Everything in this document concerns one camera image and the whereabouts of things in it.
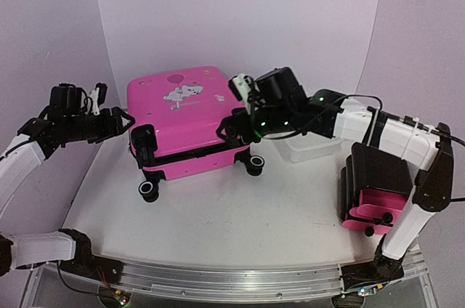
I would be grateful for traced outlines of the pink hard-shell suitcase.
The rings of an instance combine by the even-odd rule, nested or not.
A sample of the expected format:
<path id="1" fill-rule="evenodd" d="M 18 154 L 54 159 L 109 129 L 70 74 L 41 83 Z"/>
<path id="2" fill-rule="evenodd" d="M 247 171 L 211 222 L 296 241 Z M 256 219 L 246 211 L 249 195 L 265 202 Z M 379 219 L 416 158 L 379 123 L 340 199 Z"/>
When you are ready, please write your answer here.
<path id="1" fill-rule="evenodd" d="M 241 104 L 220 69 L 203 66 L 159 73 L 130 81 L 127 109 L 135 120 L 129 147 L 145 181 L 144 201 L 158 199 L 159 183 L 222 169 L 239 161 L 249 175 L 262 173 L 264 159 L 237 139 L 219 137 L 224 119 Z"/>

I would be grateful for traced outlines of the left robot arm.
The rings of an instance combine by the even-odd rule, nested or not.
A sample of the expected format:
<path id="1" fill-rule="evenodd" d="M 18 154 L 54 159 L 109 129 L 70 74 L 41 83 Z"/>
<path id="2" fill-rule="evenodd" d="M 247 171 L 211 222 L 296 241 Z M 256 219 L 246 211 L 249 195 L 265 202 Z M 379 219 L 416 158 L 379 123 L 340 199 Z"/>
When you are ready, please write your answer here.
<path id="1" fill-rule="evenodd" d="M 108 87 L 96 84 L 90 92 L 61 83 L 49 104 L 29 119 L 1 154 L 1 210 L 6 210 L 18 187 L 60 147 L 72 142 L 99 144 L 125 134 L 134 118 L 119 107 L 104 108 Z M 41 234 L 1 236 L 1 274 L 47 262 L 69 262 L 79 275 L 97 271 L 89 237 L 60 229 Z"/>

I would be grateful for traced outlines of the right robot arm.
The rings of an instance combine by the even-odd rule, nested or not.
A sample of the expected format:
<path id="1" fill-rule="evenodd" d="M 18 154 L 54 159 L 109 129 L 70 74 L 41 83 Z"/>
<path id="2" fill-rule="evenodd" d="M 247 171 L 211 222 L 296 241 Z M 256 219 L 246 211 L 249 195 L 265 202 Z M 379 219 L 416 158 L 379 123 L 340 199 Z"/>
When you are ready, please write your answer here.
<path id="1" fill-rule="evenodd" d="M 289 67 L 276 68 L 254 79 L 244 73 L 228 81 L 243 108 L 223 119 L 217 136 L 230 145 L 258 143 L 267 135 L 288 139 L 309 132 L 329 139 L 363 143 L 398 157 L 418 169 L 406 208 L 384 236 L 365 270 L 381 281 L 402 261 L 426 223 L 452 201 L 454 137 L 447 125 L 426 125 L 363 105 L 357 94 L 329 89 L 307 96 Z"/>

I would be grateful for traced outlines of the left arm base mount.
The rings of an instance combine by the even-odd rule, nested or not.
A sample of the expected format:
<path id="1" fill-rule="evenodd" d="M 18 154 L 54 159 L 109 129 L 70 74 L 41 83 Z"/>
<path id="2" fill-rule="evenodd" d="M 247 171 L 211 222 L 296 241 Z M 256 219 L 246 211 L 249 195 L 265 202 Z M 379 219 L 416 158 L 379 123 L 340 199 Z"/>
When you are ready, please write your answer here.
<path id="1" fill-rule="evenodd" d="M 124 264 L 116 259 L 96 256 L 89 251 L 77 251 L 73 259 L 61 261 L 59 268 L 73 275 L 100 280 L 102 283 L 118 284 Z"/>

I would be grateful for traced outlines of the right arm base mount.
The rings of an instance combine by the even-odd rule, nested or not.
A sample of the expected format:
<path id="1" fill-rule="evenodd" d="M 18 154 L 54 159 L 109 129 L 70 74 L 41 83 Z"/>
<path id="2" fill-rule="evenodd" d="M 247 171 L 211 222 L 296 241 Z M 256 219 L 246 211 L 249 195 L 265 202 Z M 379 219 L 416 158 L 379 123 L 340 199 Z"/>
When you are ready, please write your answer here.
<path id="1" fill-rule="evenodd" d="M 376 266 L 373 262 L 345 265 L 341 268 L 341 279 L 345 292 L 358 291 L 378 284 L 387 284 L 404 276 L 401 264 Z"/>

